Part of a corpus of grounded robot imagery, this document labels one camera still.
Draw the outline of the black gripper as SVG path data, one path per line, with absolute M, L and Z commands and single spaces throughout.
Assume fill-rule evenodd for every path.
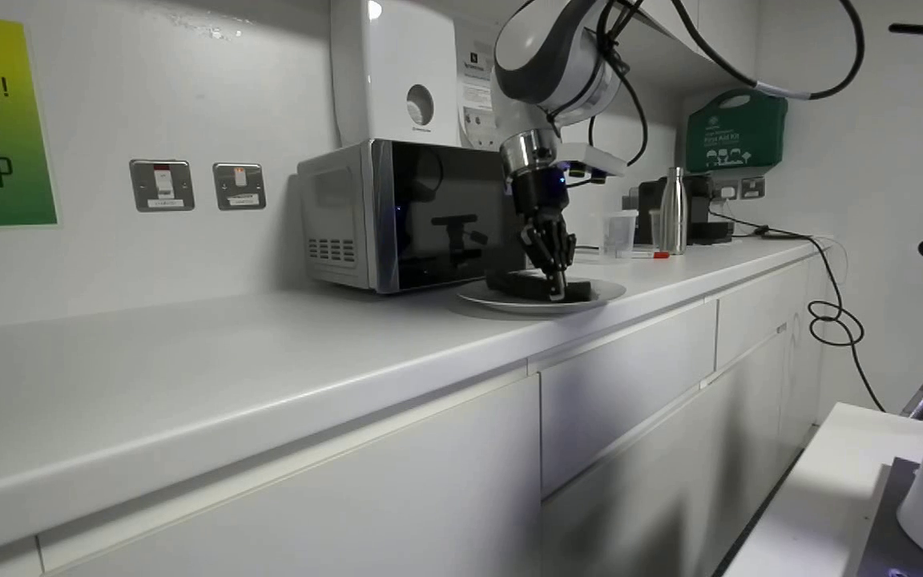
M 563 220 L 570 200 L 563 173 L 557 165 L 515 168 L 510 192 L 525 257 L 548 280 L 548 298 L 563 298 L 576 243 Z

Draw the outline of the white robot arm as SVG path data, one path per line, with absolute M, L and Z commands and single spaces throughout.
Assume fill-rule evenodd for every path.
M 617 89 L 640 103 L 617 55 L 617 36 L 644 0 L 525 0 L 494 40 L 494 95 L 503 103 L 507 190 L 515 240 L 530 269 L 489 273 L 488 285 L 525 300 L 585 300 L 570 282 L 576 236 L 563 208 L 570 162 L 557 156 L 557 128 L 592 117 Z

